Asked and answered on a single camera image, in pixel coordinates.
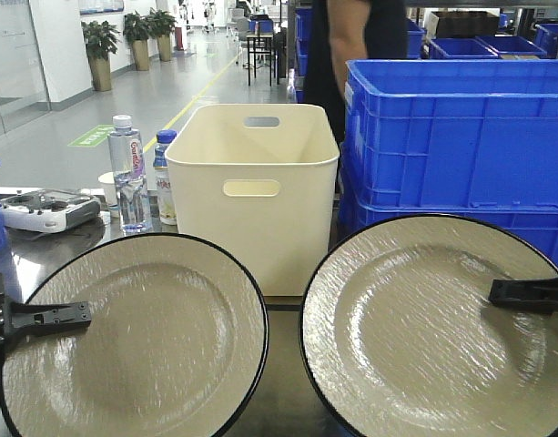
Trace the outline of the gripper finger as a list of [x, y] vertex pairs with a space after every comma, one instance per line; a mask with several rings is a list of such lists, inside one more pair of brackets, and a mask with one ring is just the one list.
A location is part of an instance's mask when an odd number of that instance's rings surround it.
[[5, 311], [5, 336], [47, 336], [87, 328], [92, 321], [86, 301], [31, 305], [12, 302]]

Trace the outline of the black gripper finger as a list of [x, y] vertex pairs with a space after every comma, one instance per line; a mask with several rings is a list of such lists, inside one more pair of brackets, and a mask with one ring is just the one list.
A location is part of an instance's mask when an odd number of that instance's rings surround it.
[[494, 306], [540, 314], [558, 312], [558, 277], [492, 282], [488, 300]]

